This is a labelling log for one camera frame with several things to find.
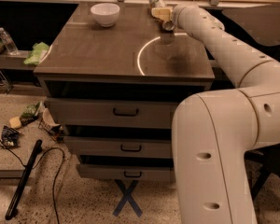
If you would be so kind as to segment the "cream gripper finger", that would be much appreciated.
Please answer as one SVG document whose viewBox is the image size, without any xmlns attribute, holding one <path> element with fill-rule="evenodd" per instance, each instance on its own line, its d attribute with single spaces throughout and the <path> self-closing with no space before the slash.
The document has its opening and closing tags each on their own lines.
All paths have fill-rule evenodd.
<svg viewBox="0 0 280 224">
<path fill-rule="evenodd" d="M 172 18 L 172 7 L 153 7 L 151 15 L 162 21 L 170 21 Z"/>
</svg>

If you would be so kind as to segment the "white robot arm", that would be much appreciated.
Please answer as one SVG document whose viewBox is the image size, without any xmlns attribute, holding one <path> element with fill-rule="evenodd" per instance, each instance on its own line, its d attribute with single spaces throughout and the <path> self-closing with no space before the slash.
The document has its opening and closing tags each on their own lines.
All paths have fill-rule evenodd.
<svg viewBox="0 0 280 224">
<path fill-rule="evenodd" d="M 258 224 L 244 154 L 280 143 L 280 62 L 226 33 L 195 4 L 171 12 L 233 84 L 185 99 L 172 121 L 182 224 Z"/>
</svg>

